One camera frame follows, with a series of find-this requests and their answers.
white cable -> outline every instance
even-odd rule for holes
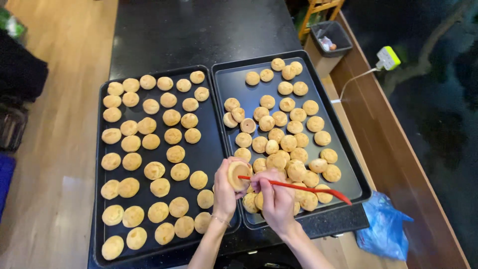
[[[349,79],[349,80],[345,83],[344,87],[342,88],[342,92],[340,93],[340,98],[339,98],[339,99],[336,99],[336,100],[331,100],[330,102],[331,102],[332,104],[333,104],[333,103],[340,103],[340,102],[342,102],[342,97],[344,96],[345,87],[347,87],[347,84],[348,84],[349,82],[351,82],[351,81],[354,80],[354,79],[360,78],[360,77],[362,77],[362,76],[364,76],[364,75],[366,75],[366,74],[375,72],[375,71],[379,71],[379,69],[377,69],[377,68],[372,68],[372,69],[370,69],[369,71],[367,71],[367,72],[365,72],[365,73],[363,73],[363,74],[361,74],[361,75],[358,75],[358,76],[356,76],[356,77],[354,77],[354,78]]]

wooden chair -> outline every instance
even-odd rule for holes
[[[304,22],[300,27],[299,40],[302,40],[304,34],[310,32],[310,28],[306,28],[306,26],[309,22],[311,14],[335,7],[334,11],[332,12],[332,15],[330,15],[330,20],[333,21],[335,20],[335,17],[337,17],[337,14],[339,13],[340,8],[344,4],[344,1],[345,0],[309,0],[309,9],[305,14]]]

blue object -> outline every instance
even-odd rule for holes
[[[408,240],[402,221],[411,222],[413,219],[396,210],[390,198],[377,191],[362,205],[370,227],[356,231],[357,245],[377,256],[406,261]]]
[[[13,170],[15,170],[15,159],[4,154],[0,154],[0,221],[5,207],[8,190],[10,188]]]

tray rim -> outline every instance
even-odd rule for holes
[[[314,82],[314,86],[315,86],[315,88],[316,88],[316,90],[319,94],[319,97],[321,98],[322,102],[324,103],[325,109],[327,111],[327,115],[329,116],[329,118],[332,122],[332,125],[334,126],[334,129],[335,129],[335,132],[337,133],[337,136],[339,136],[339,137],[343,136],[344,137],[344,139],[342,139],[340,141],[340,143],[341,143],[342,147],[344,148],[344,152],[347,156],[347,159],[350,162],[350,166],[352,167],[352,171],[354,172],[355,176],[357,177],[358,184],[359,184],[359,186],[362,190],[362,196],[351,200],[351,202],[352,202],[352,204],[360,204],[360,203],[366,202],[372,197],[372,189],[370,187],[370,184],[367,180],[367,177],[365,176],[365,173],[363,172],[362,165],[360,164],[360,162],[357,158],[357,154],[355,153],[355,150],[353,149],[352,145],[350,144],[350,141],[348,139],[347,134],[345,133],[345,130],[342,126],[342,123],[341,123],[339,117],[337,116],[335,108],[332,105],[332,102],[330,101],[330,98],[325,91],[325,87],[322,84],[322,81],[320,80],[320,77],[317,73],[317,70],[315,68],[313,68],[313,70],[310,70],[310,68],[308,68],[308,66],[307,66],[307,65],[314,66],[314,64],[312,63],[312,60],[310,59],[309,54],[305,50],[294,50],[294,51],[282,52],[282,53],[277,53],[277,54],[272,54],[272,55],[267,55],[267,56],[259,56],[259,57],[246,58],[246,59],[242,59],[242,60],[230,61],[230,62],[225,62],[225,63],[213,64],[212,67],[211,67],[211,77],[212,77],[212,81],[213,81],[213,84],[214,84],[214,91],[216,91],[215,94],[217,95],[217,106],[222,107],[221,103],[219,103],[219,96],[218,96],[219,91],[218,91],[218,86],[217,86],[217,82],[216,82],[216,73],[217,72],[222,71],[222,70],[233,69],[233,68],[238,68],[238,67],[246,67],[246,66],[249,66],[249,65],[257,64],[257,63],[249,64],[249,62],[251,62],[251,61],[257,61],[258,60],[258,61],[261,61],[261,63],[266,63],[266,62],[272,61],[274,58],[289,59],[289,58],[295,58],[295,57],[300,57],[302,60],[304,60],[304,62],[306,64],[306,67],[307,67],[307,70],[310,73],[311,79]],[[243,63],[243,62],[246,62],[247,64],[237,66],[237,67],[219,69],[221,66],[224,66],[224,65],[233,65],[233,64]],[[321,93],[320,93],[317,85],[320,85],[322,87],[322,89],[324,90],[326,98],[322,98]],[[226,135],[226,141],[228,142],[227,143],[228,152],[229,152],[230,155],[232,155],[232,148],[231,148],[231,145],[229,143],[229,138],[228,138],[227,135]],[[241,206],[240,212],[241,212],[241,215],[242,215],[241,216],[242,221],[248,229],[258,230],[258,229],[262,229],[262,228],[265,228],[265,227],[269,227],[267,222],[264,222],[263,224],[262,223],[261,224],[249,223],[247,221],[247,217],[245,216],[245,209],[242,206],[242,203],[239,203],[239,204]],[[322,208],[319,208],[319,209],[315,209],[311,212],[307,212],[305,215],[302,215],[302,216],[299,216],[299,217],[294,217],[294,219],[302,219],[302,218],[305,218],[305,217],[310,217],[310,216],[315,215],[315,214],[320,214],[320,213],[323,213],[323,212],[343,208],[343,207],[346,207],[346,206],[347,206],[347,204],[345,204],[345,202],[341,202],[341,203],[338,203],[338,204],[334,204],[334,205],[325,206],[325,207],[322,207]]]
[[[229,150],[228,150],[228,147],[227,147],[227,140],[225,139],[225,136],[226,136],[226,131],[224,129],[224,125],[222,124],[222,117],[220,116],[220,111],[219,111],[219,108],[217,107],[217,104],[218,104],[218,101],[217,101],[217,97],[216,97],[216,93],[215,91],[213,90],[213,83],[212,83],[212,80],[211,80],[211,75],[210,75],[210,69],[207,68],[206,66],[204,65],[192,65],[192,66],[187,66],[187,67],[179,67],[179,68],[174,68],[174,69],[168,69],[168,70],[164,70],[164,71],[157,71],[157,72],[150,72],[148,74],[144,74],[144,75],[158,75],[158,74],[165,74],[165,73],[174,73],[173,75],[169,75],[169,76],[177,76],[177,75],[181,75],[181,74],[176,74],[176,73],[181,73],[183,72],[184,73],[190,73],[190,71],[187,71],[186,70],[190,70],[190,69],[193,69],[193,68],[196,68],[196,71],[197,71],[197,68],[200,68],[201,71],[205,71],[206,74],[205,74],[205,79],[207,79],[207,82],[208,84],[210,85],[210,89],[209,89],[209,97],[212,98],[212,105],[213,105],[213,110],[214,110],[214,115],[215,115],[215,120],[219,126],[218,128],[218,131],[220,130],[219,132],[219,137],[221,139],[221,143],[223,143],[225,145],[225,153],[226,154],[229,154]],[[99,189],[98,189],[98,172],[99,172],[99,147],[100,147],[100,143],[102,143],[101,141],[101,134],[102,134],[102,130],[101,130],[101,124],[102,124],[102,121],[104,121],[103,119],[103,116],[102,114],[100,113],[101,111],[101,107],[103,106],[103,99],[102,99],[102,89],[104,86],[108,85],[109,83],[111,82],[118,82],[118,81],[124,81],[125,79],[127,78],[137,78],[139,80],[139,78],[142,77],[142,76],[133,76],[133,77],[125,77],[125,78],[115,78],[115,79],[110,79],[108,81],[106,81],[105,83],[101,84],[101,86],[99,87],[99,91],[98,91],[98,121],[97,121],[97,144],[96,144],[96,165],[95,165],[95,201],[94,201],[94,204],[93,204],[93,217],[92,217],[92,221],[93,221],[93,232],[90,236],[93,236],[93,260],[94,262],[100,267],[100,268],[109,268],[109,267],[113,267],[113,266],[118,266],[118,265],[121,265],[121,264],[124,264],[124,263],[128,263],[128,262],[132,262],[132,261],[135,261],[135,260],[138,260],[138,259],[141,259],[141,258],[148,258],[148,257],[151,257],[151,256],[154,256],[154,255],[160,255],[160,254],[164,254],[166,252],[169,252],[169,251],[175,251],[175,250],[178,250],[178,249],[181,249],[181,248],[184,248],[184,247],[189,247],[189,246],[192,246],[192,245],[198,245],[201,240],[196,240],[196,241],[192,241],[192,242],[187,242],[185,244],[181,244],[181,245],[178,245],[178,246],[174,246],[174,247],[170,247],[168,249],[162,249],[160,251],[157,251],[157,252],[154,252],[154,253],[149,253],[149,254],[142,254],[142,255],[138,255],[138,256],[135,256],[135,257],[132,257],[132,258],[129,258],[129,259],[125,259],[125,260],[111,260],[111,261],[108,261],[109,264],[106,264],[106,265],[101,265],[99,262],[98,262],[98,258],[97,258],[97,255],[100,255],[100,253],[97,253],[97,229],[98,229],[98,200],[97,200],[97,197],[99,194]],[[229,230],[226,230],[226,232],[224,233],[224,235],[229,235],[229,234],[232,234],[234,232],[236,232],[237,230],[239,230],[241,224],[242,224],[242,214],[241,214],[241,207],[240,205],[241,204],[239,202],[239,200],[236,201],[236,211],[234,212],[234,215],[237,216],[238,220],[237,220],[237,224],[232,228],[232,229],[229,229]]]

forearm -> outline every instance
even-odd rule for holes
[[[281,236],[304,269],[332,269],[332,264],[313,244],[298,222]]]
[[[221,245],[222,237],[226,231],[227,225],[215,218],[211,219],[211,223],[206,233],[199,243],[199,247],[193,255],[193,258],[187,266],[188,269],[213,268],[216,262],[217,252]]]

